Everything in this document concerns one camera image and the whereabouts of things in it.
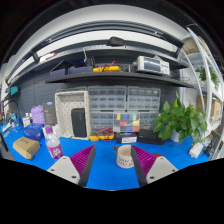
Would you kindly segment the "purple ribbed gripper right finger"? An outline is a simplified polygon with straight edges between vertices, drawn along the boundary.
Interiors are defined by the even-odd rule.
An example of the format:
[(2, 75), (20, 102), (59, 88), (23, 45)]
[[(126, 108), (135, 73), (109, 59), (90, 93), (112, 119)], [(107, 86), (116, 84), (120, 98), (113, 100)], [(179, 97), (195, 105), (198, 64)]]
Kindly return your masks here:
[(134, 145), (131, 146), (131, 156), (140, 187), (178, 171), (163, 155), (150, 154)]

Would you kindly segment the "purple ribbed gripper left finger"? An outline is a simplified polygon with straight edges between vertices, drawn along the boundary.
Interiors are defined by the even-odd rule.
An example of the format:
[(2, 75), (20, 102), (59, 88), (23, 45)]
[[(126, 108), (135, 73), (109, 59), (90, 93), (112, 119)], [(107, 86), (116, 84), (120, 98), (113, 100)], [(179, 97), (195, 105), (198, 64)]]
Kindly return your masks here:
[(48, 172), (79, 186), (87, 185), (96, 148), (91, 145), (71, 157), (63, 156), (56, 161)]

